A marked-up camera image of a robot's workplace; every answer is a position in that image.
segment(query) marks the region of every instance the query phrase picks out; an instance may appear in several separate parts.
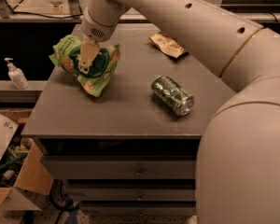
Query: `green chip bag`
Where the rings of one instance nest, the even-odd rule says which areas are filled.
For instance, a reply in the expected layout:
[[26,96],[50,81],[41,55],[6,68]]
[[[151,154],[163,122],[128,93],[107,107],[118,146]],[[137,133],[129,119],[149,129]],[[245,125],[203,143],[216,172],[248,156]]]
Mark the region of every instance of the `green chip bag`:
[[81,45],[79,37],[67,35],[53,46],[54,53],[49,58],[56,66],[77,77],[88,94],[99,97],[116,69],[119,45],[100,49],[89,68],[78,65]]

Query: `soda can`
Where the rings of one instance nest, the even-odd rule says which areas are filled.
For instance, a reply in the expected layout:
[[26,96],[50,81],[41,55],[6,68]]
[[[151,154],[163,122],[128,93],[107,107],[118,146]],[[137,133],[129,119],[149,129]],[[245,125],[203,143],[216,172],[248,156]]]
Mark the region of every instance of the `soda can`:
[[157,77],[151,89],[177,116],[187,115],[194,105],[194,97],[185,93],[170,77]]

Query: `white bottle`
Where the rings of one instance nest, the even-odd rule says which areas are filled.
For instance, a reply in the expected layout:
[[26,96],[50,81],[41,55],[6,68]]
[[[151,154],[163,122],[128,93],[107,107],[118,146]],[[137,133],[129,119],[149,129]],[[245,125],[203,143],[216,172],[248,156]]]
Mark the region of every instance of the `white bottle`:
[[22,70],[20,70],[20,68],[16,67],[13,63],[10,62],[12,60],[12,58],[5,58],[9,69],[8,75],[17,89],[25,89],[28,87],[29,83]]

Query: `cabinet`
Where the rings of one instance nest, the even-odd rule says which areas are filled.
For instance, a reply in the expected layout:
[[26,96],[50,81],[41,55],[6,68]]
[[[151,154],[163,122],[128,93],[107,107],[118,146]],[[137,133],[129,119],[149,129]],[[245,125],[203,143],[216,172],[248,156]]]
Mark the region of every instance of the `cabinet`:
[[[55,68],[23,136],[33,137],[42,163],[90,215],[195,214],[196,155],[210,118],[234,95],[190,54],[172,60],[148,37],[152,24],[120,24],[108,45],[121,45],[118,68],[99,98]],[[79,25],[73,35],[82,37]],[[195,97],[177,119],[154,100],[158,75]]]

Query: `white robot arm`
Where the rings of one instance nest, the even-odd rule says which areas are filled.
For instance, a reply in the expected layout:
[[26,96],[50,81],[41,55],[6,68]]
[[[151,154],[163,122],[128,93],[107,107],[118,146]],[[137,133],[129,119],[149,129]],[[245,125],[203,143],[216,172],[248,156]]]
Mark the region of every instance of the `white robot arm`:
[[107,40],[129,7],[238,91],[200,143],[199,224],[280,224],[280,35],[202,0],[90,0],[84,34]]

